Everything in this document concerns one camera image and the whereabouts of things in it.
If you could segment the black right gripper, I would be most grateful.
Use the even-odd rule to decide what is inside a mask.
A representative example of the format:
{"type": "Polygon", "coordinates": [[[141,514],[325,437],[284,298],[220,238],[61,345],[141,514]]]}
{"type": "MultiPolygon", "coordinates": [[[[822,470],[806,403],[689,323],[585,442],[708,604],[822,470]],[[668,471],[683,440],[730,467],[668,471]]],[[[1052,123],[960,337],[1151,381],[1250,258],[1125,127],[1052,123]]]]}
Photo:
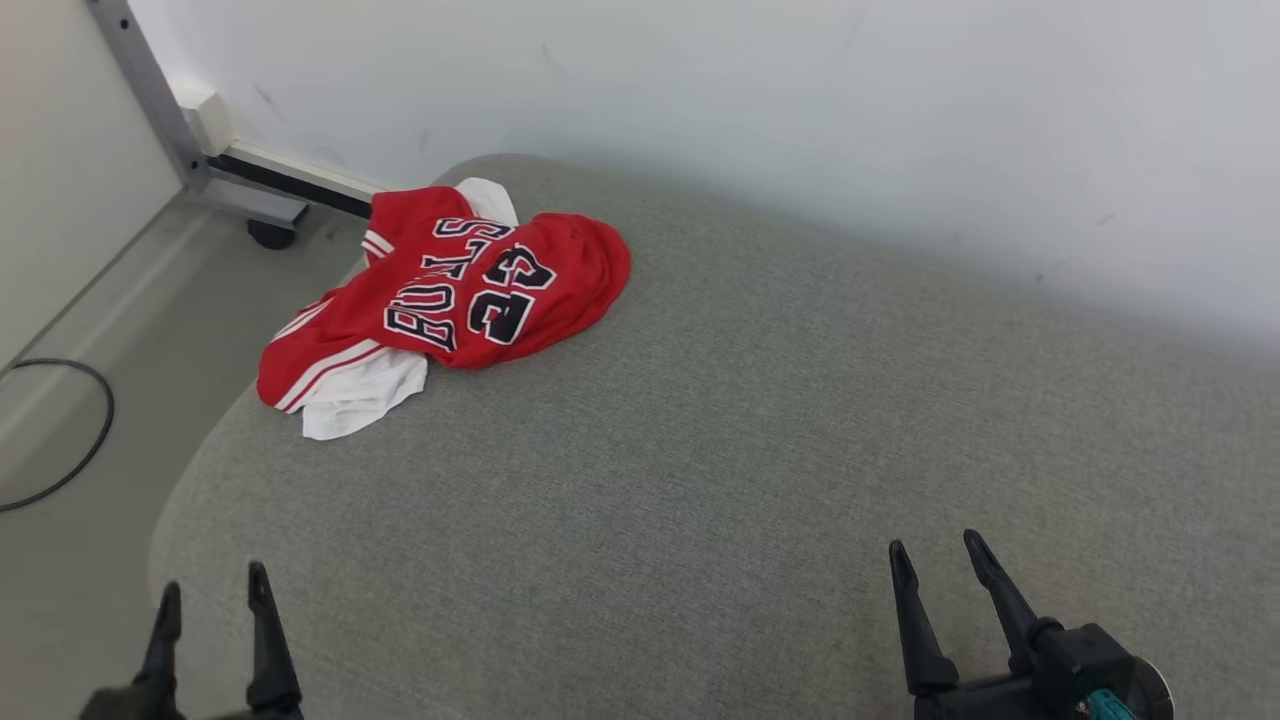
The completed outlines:
{"type": "MultiPolygon", "coordinates": [[[[1002,629],[1011,673],[1032,673],[1039,642],[1061,632],[1055,618],[1038,616],[978,530],[963,541],[975,578],[987,589],[1002,629]]],[[[890,543],[890,571],[908,692],[914,720],[1071,720],[1085,697],[1085,678],[993,676],[959,683],[955,664],[941,651],[919,596],[919,578],[904,542],[890,543]]]]}

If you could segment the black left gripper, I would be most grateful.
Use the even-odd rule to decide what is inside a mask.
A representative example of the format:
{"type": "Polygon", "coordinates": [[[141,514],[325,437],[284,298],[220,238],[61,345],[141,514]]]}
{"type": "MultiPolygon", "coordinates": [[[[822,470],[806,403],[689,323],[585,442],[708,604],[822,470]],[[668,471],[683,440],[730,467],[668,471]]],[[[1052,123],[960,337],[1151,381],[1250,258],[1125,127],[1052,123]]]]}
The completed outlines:
{"type": "Polygon", "coordinates": [[[180,587],[163,589],[140,669],[142,688],[101,688],[79,711],[79,720],[305,720],[302,691],[287,644],[280,614],[262,562],[250,562],[248,607],[253,615],[253,670],[247,705],[229,714],[188,717],[172,697],[177,692],[177,643],[182,633],[180,587]]]}

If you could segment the red Bulls basketball jersey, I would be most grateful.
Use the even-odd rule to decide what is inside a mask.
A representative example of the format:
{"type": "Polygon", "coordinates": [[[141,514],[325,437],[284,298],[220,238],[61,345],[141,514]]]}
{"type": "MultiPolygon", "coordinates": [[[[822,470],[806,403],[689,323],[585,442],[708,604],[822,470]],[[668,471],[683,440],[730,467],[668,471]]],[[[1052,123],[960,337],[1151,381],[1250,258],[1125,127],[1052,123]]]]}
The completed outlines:
{"type": "Polygon", "coordinates": [[[259,361],[259,400],[306,438],[351,436],[426,384],[481,370],[599,322],[627,284],[628,247],[590,217],[522,222],[508,190],[470,177],[376,193],[356,273],[302,307],[259,361]]]}

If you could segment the grey metal frame leg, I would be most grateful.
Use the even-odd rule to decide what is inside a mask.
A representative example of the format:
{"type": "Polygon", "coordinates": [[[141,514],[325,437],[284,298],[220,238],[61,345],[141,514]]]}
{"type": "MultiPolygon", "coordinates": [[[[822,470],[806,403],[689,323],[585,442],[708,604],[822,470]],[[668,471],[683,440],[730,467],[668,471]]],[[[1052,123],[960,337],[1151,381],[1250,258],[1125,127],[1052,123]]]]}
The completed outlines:
{"type": "Polygon", "coordinates": [[[282,174],[228,156],[209,155],[200,147],[128,0],[86,3],[175,169],[182,199],[241,217],[244,222],[255,219],[298,232],[310,205],[287,193],[282,174]]]}

